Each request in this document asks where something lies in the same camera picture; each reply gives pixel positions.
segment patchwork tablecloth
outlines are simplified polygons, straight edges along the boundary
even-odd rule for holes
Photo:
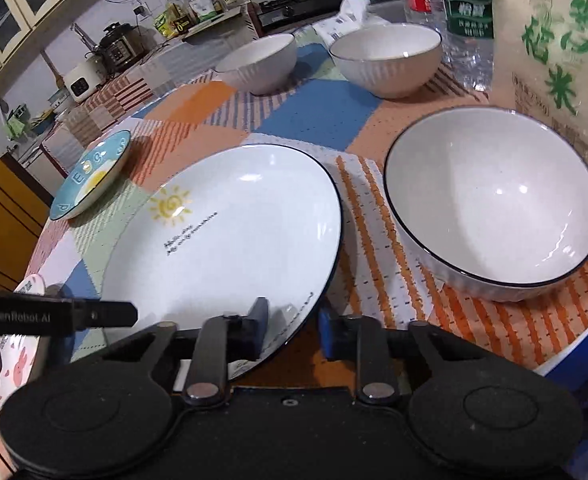
[[[239,92],[206,73],[125,119],[133,152],[119,181],[93,208],[49,222],[27,273],[72,294],[100,294],[117,237],[136,210],[173,174],[218,150],[248,142],[295,146],[329,170],[345,208],[345,242],[328,297],[340,312],[377,317],[388,327],[428,319],[529,368],[557,354],[588,327],[588,261],[551,294],[514,304],[470,298],[438,283],[400,243],[382,192],[386,151],[412,121],[447,107],[486,105],[459,86],[446,66],[409,98],[379,99],[347,82],[306,28],[297,33],[298,64],[271,96]],[[90,332],[77,356],[103,344]],[[313,327],[242,381],[251,384],[350,384],[352,370],[327,363]]]

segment green chinese characters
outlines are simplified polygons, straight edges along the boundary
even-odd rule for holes
[[[562,23],[568,24],[569,30],[558,38],[559,46],[564,52],[572,56],[582,56],[588,53],[588,0],[572,0],[568,10],[567,20],[561,15],[552,13],[552,0],[532,0],[536,16],[531,16],[530,24],[520,37],[525,44],[528,56],[542,63],[548,64],[549,46],[556,40],[554,28]],[[548,70],[549,79],[545,83],[549,87],[548,94],[554,98],[556,108],[565,107],[576,115],[576,108],[572,99],[576,93],[571,85],[574,76],[555,63],[555,70]]]

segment blue plate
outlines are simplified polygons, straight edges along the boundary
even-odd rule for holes
[[[132,134],[121,130],[85,153],[56,193],[50,219],[73,218],[89,208],[120,173],[131,140]]]

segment rice cooker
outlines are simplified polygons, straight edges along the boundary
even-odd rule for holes
[[[98,54],[90,54],[63,77],[65,86],[77,103],[90,97],[106,80],[107,71]]]

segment red label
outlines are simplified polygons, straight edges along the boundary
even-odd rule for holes
[[[418,12],[432,12],[432,6],[430,0],[408,0],[410,3],[410,9],[417,10]]]

